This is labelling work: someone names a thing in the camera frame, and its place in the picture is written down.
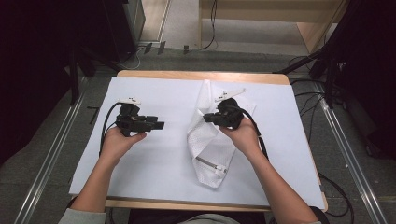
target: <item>white paper sheet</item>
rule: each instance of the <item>white paper sheet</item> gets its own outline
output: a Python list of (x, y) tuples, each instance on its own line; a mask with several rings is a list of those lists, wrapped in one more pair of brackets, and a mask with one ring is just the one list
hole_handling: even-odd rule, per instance
[[(159, 121), (165, 121), (164, 129), (148, 133), (144, 141), (133, 146), (120, 160), (111, 178), (108, 196), (268, 205), (257, 176), (239, 150), (218, 189), (198, 182), (186, 131), (201, 85), (202, 81), (198, 80), (113, 77), (70, 193), (80, 193), (97, 161), (108, 109), (117, 99), (136, 97), (142, 101), (139, 115), (157, 116)], [(262, 132), (270, 162), (309, 205), (325, 208), (291, 86), (217, 81), (212, 81), (212, 85), (224, 90), (247, 89), (244, 96), (257, 104), (254, 119)], [(108, 124), (118, 114), (116, 107)]]

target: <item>person's left hand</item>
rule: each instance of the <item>person's left hand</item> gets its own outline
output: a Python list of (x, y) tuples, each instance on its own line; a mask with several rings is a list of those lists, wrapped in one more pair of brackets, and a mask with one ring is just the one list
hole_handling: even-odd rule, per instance
[(145, 137), (146, 133), (137, 133), (131, 137), (125, 137), (118, 127), (111, 128), (106, 133), (102, 154), (99, 159), (110, 162), (110, 164), (115, 166), (135, 143)]

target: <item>wooden table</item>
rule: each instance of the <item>wooden table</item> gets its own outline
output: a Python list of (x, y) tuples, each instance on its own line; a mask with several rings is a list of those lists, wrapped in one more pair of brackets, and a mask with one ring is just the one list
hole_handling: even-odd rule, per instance
[[(199, 4), (201, 33), (202, 19), (210, 19), (213, 0)], [(218, 0), (216, 19), (297, 22), (308, 52), (313, 52), (346, 8), (347, 0)]]
[[(169, 78), (202, 80), (211, 79), (218, 81), (231, 82), (256, 82), (277, 85), (289, 85), (289, 80), (285, 75), (274, 74), (248, 74), (248, 73), (223, 73), (223, 72), (182, 72), (182, 71), (120, 71), (118, 77), (148, 77), (148, 78)], [(206, 210), (206, 211), (250, 211), (263, 212), (269, 211), (269, 207), (264, 206), (232, 206), (210, 203), (179, 203), (152, 200), (108, 198), (107, 207), (128, 207), (128, 208), (147, 208), (147, 209), (176, 209), (176, 210)]]

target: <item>hand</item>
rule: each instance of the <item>hand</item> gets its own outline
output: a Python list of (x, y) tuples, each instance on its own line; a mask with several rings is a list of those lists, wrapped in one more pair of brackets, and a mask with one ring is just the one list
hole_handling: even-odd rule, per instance
[(125, 137), (118, 127), (111, 128), (106, 133), (102, 154), (99, 159), (110, 162), (110, 164), (115, 166), (134, 144), (145, 137), (146, 133), (137, 133), (131, 137)]
[(229, 136), (233, 144), (246, 156), (256, 151), (261, 152), (257, 133), (250, 119), (243, 118), (236, 130), (226, 127), (220, 127), (220, 130)]

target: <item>crumpled white cloth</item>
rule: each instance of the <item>crumpled white cloth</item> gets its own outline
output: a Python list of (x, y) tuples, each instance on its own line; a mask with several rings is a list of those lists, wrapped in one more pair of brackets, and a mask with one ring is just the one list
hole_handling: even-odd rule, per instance
[[(198, 180), (212, 188), (218, 188), (229, 169), (236, 147), (233, 141), (219, 130), (219, 126), (206, 123), (203, 115), (218, 112), (215, 98), (223, 94), (223, 90), (204, 80), (187, 131), (187, 142), (192, 155), (192, 164)], [(250, 115), (256, 104), (243, 97), (243, 93), (233, 97), (241, 108)]]

